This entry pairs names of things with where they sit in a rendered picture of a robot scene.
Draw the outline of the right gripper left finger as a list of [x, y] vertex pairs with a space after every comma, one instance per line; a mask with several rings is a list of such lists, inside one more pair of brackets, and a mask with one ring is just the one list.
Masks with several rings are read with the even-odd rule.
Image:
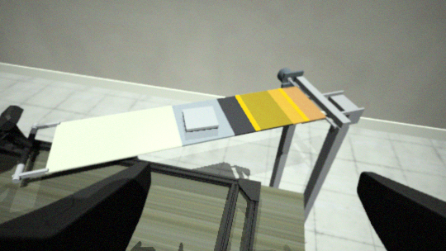
[[151, 185], [140, 162], [0, 224], [0, 251], [126, 251]]

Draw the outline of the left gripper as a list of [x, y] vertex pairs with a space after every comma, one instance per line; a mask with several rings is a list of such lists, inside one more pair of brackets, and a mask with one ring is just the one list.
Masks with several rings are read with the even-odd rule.
[[17, 122], [21, 118], [24, 109], [19, 106], [9, 106], [0, 115], [0, 153], [22, 154], [23, 150], [8, 142], [14, 141], [27, 147], [31, 147], [32, 143], [24, 136], [17, 126]]

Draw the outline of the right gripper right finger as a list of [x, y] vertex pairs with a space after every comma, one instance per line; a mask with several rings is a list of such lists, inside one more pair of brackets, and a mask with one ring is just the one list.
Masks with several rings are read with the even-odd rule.
[[446, 251], [446, 201], [374, 172], [357, 194], [387, 251]]

